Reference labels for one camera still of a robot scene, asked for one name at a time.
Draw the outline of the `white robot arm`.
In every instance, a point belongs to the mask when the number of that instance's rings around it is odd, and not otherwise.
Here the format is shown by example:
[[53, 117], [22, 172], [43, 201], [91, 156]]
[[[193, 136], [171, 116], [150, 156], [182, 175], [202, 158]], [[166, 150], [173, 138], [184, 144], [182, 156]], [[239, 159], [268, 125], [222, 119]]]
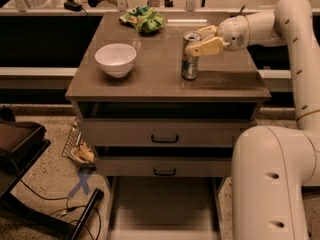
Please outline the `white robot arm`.
[[279, 0], [272, 11], [229, 18], [198, 33], [185, 49], [188, 56], [286, 46], [297, 126], [256, 126], [237, 139], [233, 239], [309, 240], [302, 189], [320, 185], [320, 46], [309, 0]]

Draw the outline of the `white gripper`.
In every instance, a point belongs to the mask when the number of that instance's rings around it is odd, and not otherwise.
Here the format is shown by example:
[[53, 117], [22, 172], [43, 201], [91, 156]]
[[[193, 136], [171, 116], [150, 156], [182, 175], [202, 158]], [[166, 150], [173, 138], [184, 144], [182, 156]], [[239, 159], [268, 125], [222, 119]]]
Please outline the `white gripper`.
[[249, 23], [245, 16], [224, 20], [219, 26], [208, 25], [196, 31], [198, 40], [185, 48], [188, 56], [207, 56], [220, 53], [223, 49], [237, 51], [249, 44]]

